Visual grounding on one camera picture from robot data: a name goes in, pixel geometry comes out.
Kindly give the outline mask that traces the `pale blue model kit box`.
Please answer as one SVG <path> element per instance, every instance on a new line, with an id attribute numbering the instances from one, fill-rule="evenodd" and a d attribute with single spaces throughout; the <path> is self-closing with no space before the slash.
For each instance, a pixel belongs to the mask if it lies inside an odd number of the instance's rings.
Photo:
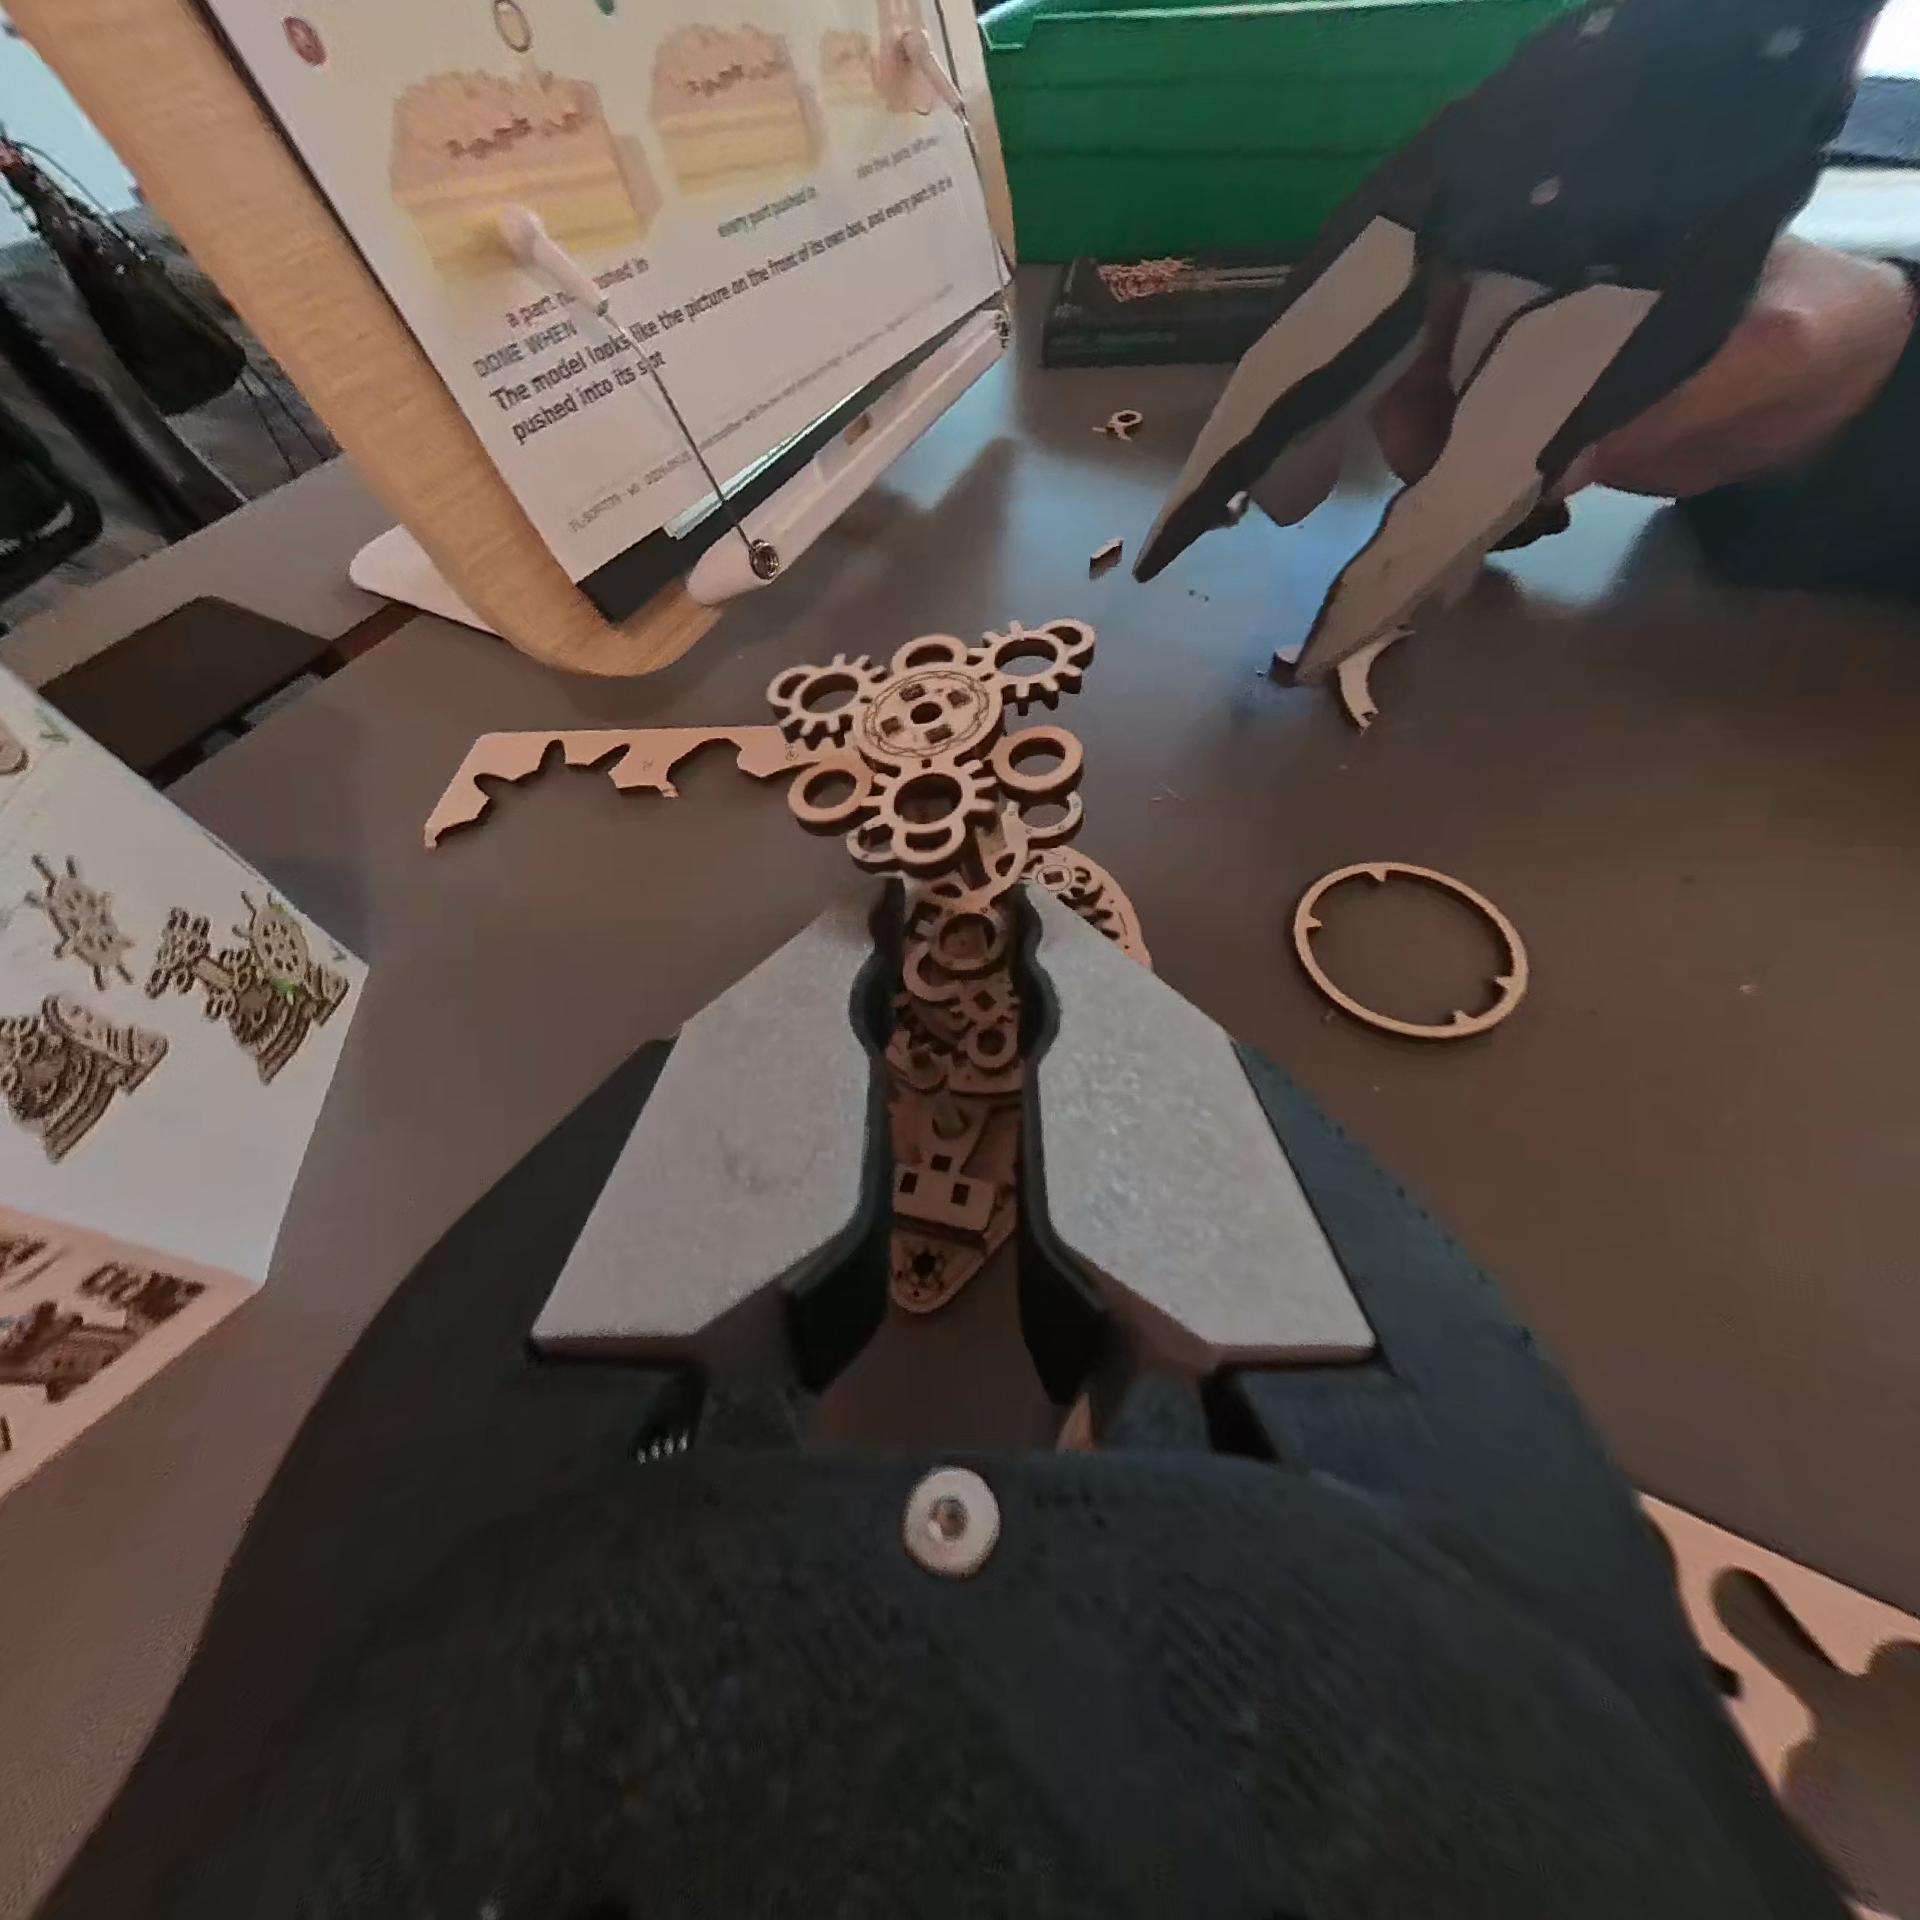
<path id="1" fill-rule="evenodd" d="M 2 1492 L 269 1276 L 368 968 L 2 677 Z"/>

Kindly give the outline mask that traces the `green plastic bin stack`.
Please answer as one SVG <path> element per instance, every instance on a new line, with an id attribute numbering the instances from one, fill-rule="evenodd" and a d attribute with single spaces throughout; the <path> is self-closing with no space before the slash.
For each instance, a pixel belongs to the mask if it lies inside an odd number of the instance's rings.
<path id="1" fill-rule="evenodd" d="M 1560 3 L 1013 3 L 976 32 L 1023 266 L 1303 252 Z"/>

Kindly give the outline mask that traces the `large wooden part sheet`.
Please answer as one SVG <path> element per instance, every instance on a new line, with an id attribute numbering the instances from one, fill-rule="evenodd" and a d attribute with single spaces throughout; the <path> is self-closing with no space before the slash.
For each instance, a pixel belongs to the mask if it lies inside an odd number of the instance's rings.
<path id="1" fill-rule="evenodd" d="M 1863 1676 L 1885 1646 L 1917 1643 L 1917 1620 L 1896 1604 L 1846 1587 L 1763 1544 L 1747 1540 L 1654 1494 L 1638 1494 L 1645 1517 L 1670 1549 L 1674 1578 L 1702 1653 L 1736 1678 L 1728 1715 L 1772 1789 L 1786 1795 L 1787 1763 L 1812 1738 L 1807 1704 L 1724 1622 L 1715 1588 L 1724 1574 L 1748 1572 L 1807 1633 L 1843 1673 Z"/>

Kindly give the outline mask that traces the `person's right hand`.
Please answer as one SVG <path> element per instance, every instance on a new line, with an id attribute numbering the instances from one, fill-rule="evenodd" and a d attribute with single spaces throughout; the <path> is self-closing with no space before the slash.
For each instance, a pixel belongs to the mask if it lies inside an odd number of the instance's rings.
<path id="1" fill-rule="evenodd" d="M 1685 501 L 1790 477 L 1883 398 L 1915 330 L 1915 264 L 1787 235 L 1715 360 L 1581 453 L 1498 550 L 1568 529 L 1581 489 Z"/>

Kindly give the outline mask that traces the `wooden mechanical model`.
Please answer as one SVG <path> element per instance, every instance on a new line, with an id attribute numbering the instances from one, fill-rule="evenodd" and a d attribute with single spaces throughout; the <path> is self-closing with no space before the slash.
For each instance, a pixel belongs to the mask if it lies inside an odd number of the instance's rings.
<path id="1" fill-rule="evenodd" d="M 1036 882 L 1149 965 L 1131 898 L 1071 841 L 1085 750 L 1019 720 L 1085 684 L 1080 618 L 1013 621 L 978 640 L 920 636 L 891 662 L 834 656 L 766 691 L 796 750 L 789 806 L 852 861 L 902 885 L 898 985 L 885 1046 L 894 1154 L 894 1307 L 946 1307 L 1018 1228 L 1022 1012 L 1018 888 Z"/>

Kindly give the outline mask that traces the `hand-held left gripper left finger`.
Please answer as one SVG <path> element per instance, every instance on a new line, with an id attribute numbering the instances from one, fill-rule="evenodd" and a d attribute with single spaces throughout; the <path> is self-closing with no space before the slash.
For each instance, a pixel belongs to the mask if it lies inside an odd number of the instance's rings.
<path id="1" fill-rule="evenodd" d="M 557 1360 L 826 1390 L 887 1306 L 890 885 L 861 881 L 672 1040 L 532 1326 Z"/>

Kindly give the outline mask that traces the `person's right forearm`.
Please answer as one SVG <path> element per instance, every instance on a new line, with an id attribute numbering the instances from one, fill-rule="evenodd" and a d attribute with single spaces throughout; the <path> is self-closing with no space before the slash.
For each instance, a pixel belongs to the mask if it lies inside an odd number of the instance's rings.
<path id="1" fill-rule="evenodd" d="M 1742 585 L 1914 606 L 1917 338 L 1883 398 L 1811 469 L 1677 501 L 1702 555 Z"/>

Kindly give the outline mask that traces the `black printed box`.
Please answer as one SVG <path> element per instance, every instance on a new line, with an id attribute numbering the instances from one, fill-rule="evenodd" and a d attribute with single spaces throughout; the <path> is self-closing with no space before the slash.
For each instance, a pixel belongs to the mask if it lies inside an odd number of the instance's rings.
<path id="1" fill-rule="evenodd" d="M 1270 249 L 1066 264 L 1046 307 L 1050 371 L 1230 365 L 1282 309 L 1291 258 Z"/>

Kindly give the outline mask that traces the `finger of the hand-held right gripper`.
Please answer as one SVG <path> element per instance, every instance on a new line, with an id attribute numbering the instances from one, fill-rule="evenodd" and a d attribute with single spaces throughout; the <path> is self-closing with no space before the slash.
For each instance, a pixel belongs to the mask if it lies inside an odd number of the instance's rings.
<path id="1" fill-rule="evenodd" d="M 1444 442 L 1332 581 L 1293 665 L 1300 684 L 1330 680 L 1370 642 L 1448 608 L 1471 585 L 1493 544 L 1547 492 L 1547 444 L 1656 302 L 1614 281 L 1568 292 L 1469 281 L 1446 362 Z"/>
<path id="2" fill-rule="evenodd" d="M 1367 405 L 1421 344 L 1427 289 L 1407 225 L 1357 228 L 1287 289 L 1199 427 L 1141 544 L 1136 581 L 1248 512 L 1276 526 L 1307 518 L 1332 492 Z"/>

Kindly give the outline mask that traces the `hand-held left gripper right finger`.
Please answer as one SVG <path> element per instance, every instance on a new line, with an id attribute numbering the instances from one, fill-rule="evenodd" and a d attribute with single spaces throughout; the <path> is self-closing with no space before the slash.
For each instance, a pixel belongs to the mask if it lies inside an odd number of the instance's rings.
<path id="1" fill-rule="evenodd" d="M 1230 1034 L 1019 896 L 1019 1329 L 1050 1400 L 1351 1365 L 1375 1333 Z"/>

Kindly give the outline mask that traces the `jagged wooden sheet fragment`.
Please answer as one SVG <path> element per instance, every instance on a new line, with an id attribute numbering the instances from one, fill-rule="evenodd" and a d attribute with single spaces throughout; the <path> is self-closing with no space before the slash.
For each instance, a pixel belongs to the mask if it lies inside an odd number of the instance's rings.
<path id="1" fill-rule="evenodd" d="M 474 740 L 454 777 L 422 824 L 422 849 L 478 825 L 491 806 L 491 784 L 522 784 L 554 760 L 570 771 L 596 771 L 620 793 L 677 798 L 675 771 L 695 753 L 730 748 L 751 779 L 791 777 L 815 760 L 780 726 L 584 726 L 490 732 Z"/>

